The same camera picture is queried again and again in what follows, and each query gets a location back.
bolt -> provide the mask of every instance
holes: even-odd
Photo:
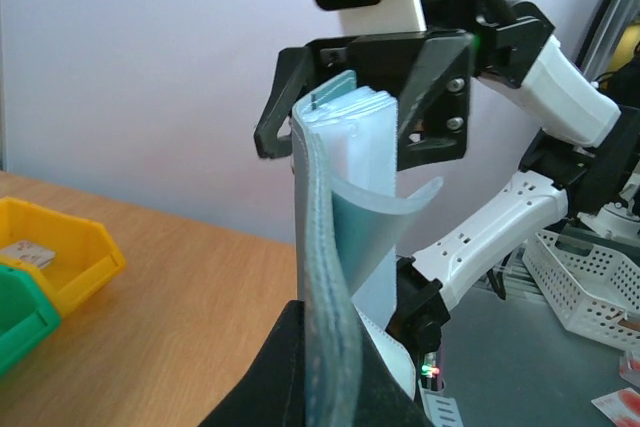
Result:
[[[447,120],[447,129],[460,130],[464,125],[464,119],[462,117],[452,117]]]
[[[460,92],[464,89],[465,81],[462,77],[458,77],[456,79],[452,79],[447,84],[447,90],[449,92]]]

wooden tabletop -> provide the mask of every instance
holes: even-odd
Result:
[[[0,173],[0,196],[102,222],[128,265],[0,379],[0,426],[196,427],[288,300],[290,245]]]

